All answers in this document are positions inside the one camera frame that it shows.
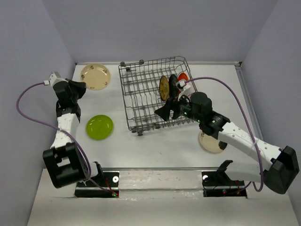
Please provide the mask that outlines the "cream plate with red marks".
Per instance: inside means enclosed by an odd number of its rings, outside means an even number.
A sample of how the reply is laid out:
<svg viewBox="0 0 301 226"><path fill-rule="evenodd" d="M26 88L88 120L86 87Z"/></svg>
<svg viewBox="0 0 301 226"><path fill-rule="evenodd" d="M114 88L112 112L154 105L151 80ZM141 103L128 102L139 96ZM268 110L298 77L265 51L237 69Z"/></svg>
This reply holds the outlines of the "cream plate with red marks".
<svg viewBox="0 0 301 226"><path fill-rule="evenodd" d="M109 85L111 73L104 65L91 63L81 70L80 80L89 90L102 90Z"/></svg>

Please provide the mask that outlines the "yellow patterned brown-rimmed plate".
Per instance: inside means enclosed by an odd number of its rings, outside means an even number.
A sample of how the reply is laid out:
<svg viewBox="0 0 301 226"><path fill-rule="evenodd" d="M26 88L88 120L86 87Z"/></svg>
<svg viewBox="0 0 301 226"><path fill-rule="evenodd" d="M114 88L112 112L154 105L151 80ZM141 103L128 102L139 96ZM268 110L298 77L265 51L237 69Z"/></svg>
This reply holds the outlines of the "yellow patterned brown-rimmed plate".
<svg viewBox="0 0 301 226"><path fill-rule="evenodd" d="M169 83L166 76L162 76L159 81L159 94L162 101L166 101L169 97Z"/></svg>

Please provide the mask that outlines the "orange plate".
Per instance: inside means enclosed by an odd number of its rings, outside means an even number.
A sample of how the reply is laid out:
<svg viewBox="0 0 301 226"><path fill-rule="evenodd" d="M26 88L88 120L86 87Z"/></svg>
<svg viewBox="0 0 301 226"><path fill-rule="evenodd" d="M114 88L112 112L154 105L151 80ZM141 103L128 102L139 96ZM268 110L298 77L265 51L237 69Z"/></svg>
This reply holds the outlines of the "orange plate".
<svg viewBox="0 0 301 226"><path fill-rule="evenodd" d="M181 72L178 74L178 78L177 78L177 88L181 91L183 89L183 87L186 85L186 81L188 80L188 76L186 73Z"/></svg>

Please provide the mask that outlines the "green plate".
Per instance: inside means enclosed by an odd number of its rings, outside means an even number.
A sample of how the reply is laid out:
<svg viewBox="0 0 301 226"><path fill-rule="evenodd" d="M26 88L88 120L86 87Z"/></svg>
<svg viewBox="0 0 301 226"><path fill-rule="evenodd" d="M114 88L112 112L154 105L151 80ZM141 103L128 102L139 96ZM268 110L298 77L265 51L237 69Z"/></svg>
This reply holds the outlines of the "green plate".
<svg viewBox="0 0 301 226"><path fill-rule="evenodd" d="M86 133L93 140L103 140L111 135L114 124L107 115L96 115L86 124Z"/></svg>

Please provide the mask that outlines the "cream plate with black blotch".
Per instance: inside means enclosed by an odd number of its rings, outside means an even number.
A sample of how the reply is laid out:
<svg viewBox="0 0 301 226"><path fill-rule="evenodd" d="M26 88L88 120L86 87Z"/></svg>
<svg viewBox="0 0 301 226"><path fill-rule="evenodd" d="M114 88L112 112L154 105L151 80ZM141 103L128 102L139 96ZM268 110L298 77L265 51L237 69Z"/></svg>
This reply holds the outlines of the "cream plate with black blotch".
<svg viewBox="0 0 301 226"><path fill-rule="evenodd" d="M213 154L223 152L228 146L227 143L217 140L202 131L199 133L198 142L205 151Z"/></svg>

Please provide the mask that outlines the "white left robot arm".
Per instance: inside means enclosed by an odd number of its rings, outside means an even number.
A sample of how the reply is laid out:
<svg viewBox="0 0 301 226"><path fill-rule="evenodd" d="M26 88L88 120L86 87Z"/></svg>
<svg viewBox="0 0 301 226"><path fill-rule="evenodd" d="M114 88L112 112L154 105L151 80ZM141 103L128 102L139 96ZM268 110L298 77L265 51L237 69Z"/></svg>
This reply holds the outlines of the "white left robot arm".
<svg viewBox="0 0 301 226"><path fill-rule="evenodd" d="M84 82L61 78L49 83L58 98L58 130L50 149L42 155L50 179L55 188L86 180L99 186L104 181L101 165L96 161L89 162L75 139L81 117L78 100L85 94L86 85Z"/></svg>

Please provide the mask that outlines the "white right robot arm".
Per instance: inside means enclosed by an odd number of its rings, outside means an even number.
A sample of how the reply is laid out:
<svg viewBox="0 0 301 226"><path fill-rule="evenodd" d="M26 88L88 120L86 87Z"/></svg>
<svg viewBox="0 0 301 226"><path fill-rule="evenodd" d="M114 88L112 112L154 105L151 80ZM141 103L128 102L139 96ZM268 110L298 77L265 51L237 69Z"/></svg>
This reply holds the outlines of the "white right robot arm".
<svg viewBox="0 0 301 226"><path fill-rule="evenodd" d="M269 169L281 150L258 140L254 144L242 126L228 123L218 140L227 143L221 153L207 151L199 142L201 131L195 122L183 117L163 121L155 111L163 106L157 94L123 96L118 91L88 91L79 100L80 124L76 140L90 162L107 169L214 169L229 160L227 168L216 173L226 185L232 180L258 182L260 168ZM97 115L109 116L113 131L105 139L88 136L88 121Z"/></svg>

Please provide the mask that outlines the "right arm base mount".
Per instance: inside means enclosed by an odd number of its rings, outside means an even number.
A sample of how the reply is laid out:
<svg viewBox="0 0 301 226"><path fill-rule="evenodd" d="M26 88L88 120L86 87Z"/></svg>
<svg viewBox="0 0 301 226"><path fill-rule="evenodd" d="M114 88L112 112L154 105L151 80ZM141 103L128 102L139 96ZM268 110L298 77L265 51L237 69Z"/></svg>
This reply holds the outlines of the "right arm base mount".
<svg viewBox="0 0 301 226"><path fill-rule="evenodd" d="M203 196L209 197L247 197L244 181L234 181L223 172L202 171Z"/></svg>

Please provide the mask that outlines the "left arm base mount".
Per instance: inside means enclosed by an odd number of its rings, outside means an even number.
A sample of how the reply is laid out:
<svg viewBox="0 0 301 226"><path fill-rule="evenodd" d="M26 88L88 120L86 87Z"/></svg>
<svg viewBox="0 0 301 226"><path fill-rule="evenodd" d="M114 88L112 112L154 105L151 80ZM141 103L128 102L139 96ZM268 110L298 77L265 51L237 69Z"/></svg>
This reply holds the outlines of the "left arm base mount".
<svg viewBox="0 0 301 226"><path fill-rule="evenodd" d="M105 170L102 176L95 176L92 182L78 182L74 196L77 198L119 198L119 171Z"/></svg>

